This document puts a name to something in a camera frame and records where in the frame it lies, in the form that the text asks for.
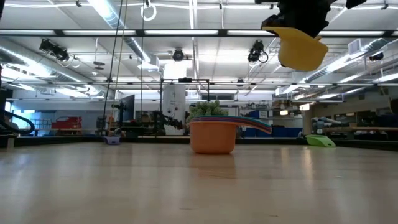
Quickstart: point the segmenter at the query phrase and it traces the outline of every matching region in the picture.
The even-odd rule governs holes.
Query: table surface
[[[0,153],[1,223],[396,223],[398,154],[76,143]]]

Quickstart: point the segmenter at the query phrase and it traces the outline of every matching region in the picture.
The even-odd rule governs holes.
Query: ceiling beam
[[[122,37],[122,32],[101,29],[0,29],[0,36],[11,37]],[[322,38],[398,37],[398,30],[324,30]],[[264,30],[237,29],[135,29],[125,30],[124,37],[262,37],[274,38]]]

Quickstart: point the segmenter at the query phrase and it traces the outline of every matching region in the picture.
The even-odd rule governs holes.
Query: red vehicle
[[[51,123],[52,129],[81,129],[81,117],[59,117]]]

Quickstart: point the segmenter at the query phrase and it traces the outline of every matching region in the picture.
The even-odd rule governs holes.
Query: hanging cable
[[[129,0],[126,0],[126,10],[124,11],[124,21],[126,21],[126,18],[127,18],[127,4],[128,4],[128,2],[129,2]],[[125,30],[126,30],[126,23],[124,22],[123,23],[122,39],[124,37],[124,31]],[[124,43],[124,41],[122,41],[121,45],[120,45],[118,73],[116,74],[116,84],[115,84],[115,87],[114,87],[115,91],[117,91],[117,89],[118,89],[119,71],[120,71],[120,64],[121,64],[121,61],[122,61],[121,57],[122,57],[122,51],[123,51],[123,43]],[[116,97],[117,96],[116,96],[116,92],[115,92],[114,98],[113,98],[113,105],[115,105]],[[111,111],[111,115],[110,116],[113,116],[113,112],[114,112],[114,107],[112,106],[112,111]]]
[[[142,0],[142,6],[145,6],[145,0]],[[144,29],[144,24],[145,24],[145,19],[142,18],[142,29]],[[141,50],[141,58],[143,58],[144,56],[144,37],[141,37],[141,46],[142,46],[142,50]],[[140,117],[142,120],[142,82],[143,82],[143,78],[144,78],[144,69],[141,69],[141,99],[140,99]]]
[[[121,17],[122,14],[122,7],[120,7],[119,10],[119,17]],[[118,19],[118,24],[116,26],[116,33],[119,32],[119,26],[120,26],[120,19]],[[109,72],[109,77],[108,77],[108,87],[106,89],[106,94],[105,94],[105,105],[104,105],[104,112],[103,112],[103,124],[101,125],[101,134],[104,131],[105,124],[106,124],[106,103],[108,102],[108,95],[109,95],[109,89],[111,88],[111,82],[112,82],[112,69],[113,69],[113,60],[114,60],[114,53],[116,50],[116,42],[118,41],[118,36],[115,34],[114,36],[114,43],[113,43],[113,50],[112,50],[112,59],[111,59],[111,70]]]

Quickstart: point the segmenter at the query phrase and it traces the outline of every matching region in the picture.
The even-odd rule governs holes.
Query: green object
[[[220,102],[218,100],[216,100],[213,103],[198,102],[195,107],[193,106],[190,107],[190,115],[186,120],[187,126],[189,125],[189,122],[197,116],[214,116],[214,115],[227,116],[228,110],[221,109]]]
[[[305,137],[310,146],[336,147],[336,144],[328,136],[310,134]]]

